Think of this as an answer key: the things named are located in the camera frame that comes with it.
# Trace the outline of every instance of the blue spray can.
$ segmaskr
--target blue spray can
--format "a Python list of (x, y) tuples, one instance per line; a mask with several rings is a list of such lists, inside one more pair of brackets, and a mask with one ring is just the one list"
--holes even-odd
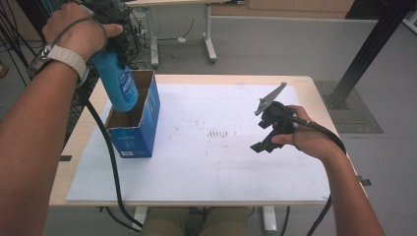
[(138, 100), (138, 90), (131, 70), (123, 68), (117, 52), (100, 51), (91, 57), (92, 63), (101, 77), (113, 108), (120, 112), (130, 111)]

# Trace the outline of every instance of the forearm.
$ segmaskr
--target forearm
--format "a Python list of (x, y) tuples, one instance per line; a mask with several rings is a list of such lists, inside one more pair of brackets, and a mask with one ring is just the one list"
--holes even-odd
[[(0, 125), (0, 208), (43, 211), (37, 216), (39, 225), (46, 217), (77, 79), (71, 67), (52, 62), (32, 80)], [(24, 220), (13, 216), (25, 217), (12, 212), (8, 216), (15, 223)]]
[(337, 235), (385, 235), (347, 156), (335, 151), (322, 162), (328, 173)]

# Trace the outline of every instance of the watch strap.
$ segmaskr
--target watch strap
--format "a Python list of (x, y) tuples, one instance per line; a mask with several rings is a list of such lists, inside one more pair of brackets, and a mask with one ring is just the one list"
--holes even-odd
[(86, 80), (89, 74), (89, 69), (86, 66), (86, 61), (78, 54), (69, 49), (54, 45), (49, 52), (48, 57), (50, 59), (60, 61), (72, 67), (79, 75), (79, 81), (77, 82), (77, 88), (80, 87)]

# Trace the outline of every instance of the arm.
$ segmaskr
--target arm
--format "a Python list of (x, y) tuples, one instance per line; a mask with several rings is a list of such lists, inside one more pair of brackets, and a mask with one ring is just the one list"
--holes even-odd
[[(302, 107), (291, 108), (300, 118), (311, 121)], [(334, 142), (306, 127), (299, 127), (293, 135), (272, 137), (272, 142), (296, 146), (323, 163), (328, 174), (337, 235), (385, 235), (350, 160)]]
[[(63, 5), (43, 33), (51, 42), (65, 26), (87, 15), (76, 4)], [(105, 29), (109, 36), (122, 30), (116, 25)], [(93, 20), (84, 21), (66, 31), (57, 44), (87, 61), (103, 46), (104, 32)], [(51, 62), (0, 124), (0, 235), (42, 233), (77, 80), (74, 69)]]

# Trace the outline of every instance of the cardboard box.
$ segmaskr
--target cardboard box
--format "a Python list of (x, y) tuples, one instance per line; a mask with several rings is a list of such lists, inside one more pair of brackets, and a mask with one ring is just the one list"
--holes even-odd
[(139, 91), (138, 101), (128, 112), (111, 109), (106, 128), (121, 157), (152, 157), (160, 106), (156, 79), (153, 71), (132, 74)]

